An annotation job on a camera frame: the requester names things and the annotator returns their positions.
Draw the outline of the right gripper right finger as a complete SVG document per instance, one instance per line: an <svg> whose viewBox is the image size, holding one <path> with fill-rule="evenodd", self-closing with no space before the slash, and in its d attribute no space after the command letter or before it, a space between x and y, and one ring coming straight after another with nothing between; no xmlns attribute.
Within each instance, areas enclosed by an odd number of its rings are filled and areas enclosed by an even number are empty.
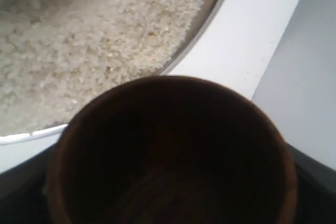
<svg viewBox="0 0 336 224"><path fill-rule="evenodd" d="M298 203L294 223L335 224L335 170L293 146L298 178Z"/></svg>

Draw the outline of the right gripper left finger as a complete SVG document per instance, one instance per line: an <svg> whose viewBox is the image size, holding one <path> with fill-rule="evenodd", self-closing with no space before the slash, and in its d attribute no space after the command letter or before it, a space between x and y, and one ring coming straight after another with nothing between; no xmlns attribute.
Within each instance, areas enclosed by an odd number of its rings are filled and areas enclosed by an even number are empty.
<svg viewBox="0 0 336 224"><path fill-rule="evenodd" d="M1 223L68 223L54 170L53 144L1 173Z"/></svg>

